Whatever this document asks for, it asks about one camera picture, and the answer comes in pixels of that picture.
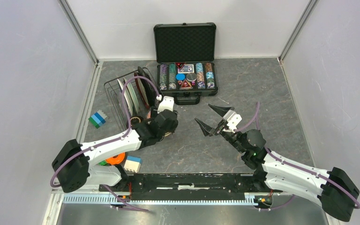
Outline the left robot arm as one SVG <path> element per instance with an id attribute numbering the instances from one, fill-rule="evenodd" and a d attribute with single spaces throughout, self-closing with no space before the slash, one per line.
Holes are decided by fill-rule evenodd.
<path id="1" fill-rule="evenodd" d="M 108 138 L 84 143 L 69 140 L 52 161 L 54 174 L 50 185 L 53 188 L 61 187 L 65 193 L 76 191 L 85 184 L 105 184 L 123 191 L 128 187 L 124 170 L 118 166 L 103 167 L 99 163 L 121 153 L 155 145 L 167 133 L 173 133 L 177 126 L 177 112 L 166 109 Z"/>

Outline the dark brown bottom plate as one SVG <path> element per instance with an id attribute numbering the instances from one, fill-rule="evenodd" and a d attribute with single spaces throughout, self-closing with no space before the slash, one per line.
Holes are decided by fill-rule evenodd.
<path id="1" fill-rule="evenodd" d="M 153 106 L 156 101 L 156 92 L 154 90 L 154 83 L 151 80 L 150 76 L 144 71 L 142 67 L 137 68 L 137 72 L 139 76 L 145 77 L 144 81 L 146 82 L 146 88 L 147 88 L 147 97 L 149 100 L 150 106 Z"/>

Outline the mint green flower plate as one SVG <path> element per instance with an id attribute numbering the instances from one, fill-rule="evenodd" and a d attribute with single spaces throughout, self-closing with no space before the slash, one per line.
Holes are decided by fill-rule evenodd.
<path id="1" fill-rule="evenodd" d="M 130 97 L 131 97 L 131 99 L 133 101 L 133 104 L 134 104 L 134 114 L 133 114 L 133 116 L 138 115 L 141 110 L 140 110 L 140 104 L 139 104 L 135 89 L 133 88 L 133 85 L 132 85 L 131 82 L 129 82 L 126 85 L 126 88 L 127 88 L 128 92 L 129 92 Z"/>

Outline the white plate teal rim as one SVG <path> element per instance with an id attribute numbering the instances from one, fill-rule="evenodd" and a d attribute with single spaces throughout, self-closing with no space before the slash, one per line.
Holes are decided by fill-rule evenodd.
<path id="1" fill-rule="evenodd" d="M 125 88 L 124 82 L 121 79 L 118 79 L 118 85 L 120 87 L 120 91 L 124 91 L 124 99 L 125 99 L 125 102 L 127 104 L 129 114 L 130 114 L 130 116 L 133 116 L 133 114 L 134 114 L 134 104 L 133 104 L 133 101 L 132 101 L 132 99 L 130 97 L 130 94 L 129 94 L 127 88 Z"/>

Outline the red rim beige plate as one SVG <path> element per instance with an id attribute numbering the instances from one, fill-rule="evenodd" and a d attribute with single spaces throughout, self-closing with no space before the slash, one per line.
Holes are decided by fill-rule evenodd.
<path id="1" fill-rule="evenodd" d="M 150 108 L 150 104 L 149 104 L 149 100 L 147 97 L 147 88 L 146 88 L 146 82 L 144 81 L 144 79 L 141 78 L 135 78 L 135 83 L 136 83 L 136 87 L 139 91 L 141 100 L 144 104 L 144 106 L 149 109 Z"/>

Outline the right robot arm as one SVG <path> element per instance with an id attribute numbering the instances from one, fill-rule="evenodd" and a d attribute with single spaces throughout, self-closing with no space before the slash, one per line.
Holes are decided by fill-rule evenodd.
<path id="1" fill-rule="evenodd" d="M 266 146 L 260 126 L 259 108 L 243 127 L 238 128 L 242 117 L 233 107 L 209 105 L 222 120 L 211 127 L 195 119 L 204 136 L 222 136 L 239 153 L 247 167 L 254 170 L 252 186 L 257 191 L 282 191 L 302 197 L 320 206 L 325 213 L 343 222 L 349 222 L 354 210 L 360 209 L 359 189 L 337 167 L 330 171 L 290 160 Z"/>

